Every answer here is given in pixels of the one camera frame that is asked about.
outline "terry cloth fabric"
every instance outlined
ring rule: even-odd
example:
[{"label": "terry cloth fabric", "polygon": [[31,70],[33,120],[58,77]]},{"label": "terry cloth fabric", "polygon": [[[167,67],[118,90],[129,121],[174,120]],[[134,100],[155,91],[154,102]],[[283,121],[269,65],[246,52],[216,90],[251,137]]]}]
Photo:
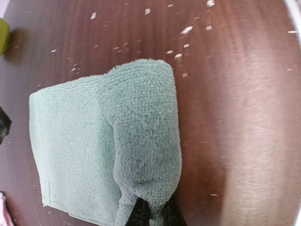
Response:
[{"label": "terry cloth fabric", "polygon": [[138,60],[30,96],[30,137],[44,205],[124,226],[138,197],[152,226],[180,179],[173,71]]}]

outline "brown wooden surface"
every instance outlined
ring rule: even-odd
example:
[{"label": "brown wooden surface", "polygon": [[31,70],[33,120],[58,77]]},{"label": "brown wooden surface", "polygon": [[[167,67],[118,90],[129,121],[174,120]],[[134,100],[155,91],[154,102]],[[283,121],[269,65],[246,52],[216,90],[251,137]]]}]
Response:
[{"label": "brown wooden surface", "polygon": [[183,153],[177,200],[188,225],[294,223],[301,53],[282,0],[215,0],[210,8],[206,0],[12,0],[5,19],[14,33],[0,59],[0,105],[13,125],[0,146],[0,190],[17,225],[91,225],[42,207],[29,95],[139,58],[174,68]]}]

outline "towel fold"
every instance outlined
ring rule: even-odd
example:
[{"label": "towel fold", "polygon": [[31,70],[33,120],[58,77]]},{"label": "towel fold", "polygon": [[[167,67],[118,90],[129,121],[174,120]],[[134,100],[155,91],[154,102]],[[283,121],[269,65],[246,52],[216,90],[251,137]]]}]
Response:
[{"label": "towel fold", "polygon": [[162,225],[182,167],[176,90],[164,61],[138,60],[30,96],[42,201],[101,226],[124,226],[138,197]]}]

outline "cloth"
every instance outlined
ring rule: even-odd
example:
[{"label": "cloth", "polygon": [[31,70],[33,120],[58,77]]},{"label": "cloth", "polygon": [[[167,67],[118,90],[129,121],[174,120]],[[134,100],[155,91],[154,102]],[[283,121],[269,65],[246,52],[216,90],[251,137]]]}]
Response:
[{"label": "cloth", "polygon": [[138,197],[153,226],[180,179],[172,68],[138,60],[30,96],[30,138],[44,205],[124,226]]}]

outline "light green towel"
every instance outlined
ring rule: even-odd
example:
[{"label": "light green towel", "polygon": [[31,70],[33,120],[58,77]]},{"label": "light green towel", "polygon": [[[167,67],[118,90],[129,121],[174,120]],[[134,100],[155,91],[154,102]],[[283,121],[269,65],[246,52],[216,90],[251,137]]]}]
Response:
[{"label": "light green towel", "polygon": [[30,96],[30,136],[44,205],[124,226],[137,197],[151,225],[181,174],[172,68],[138,60]]}]

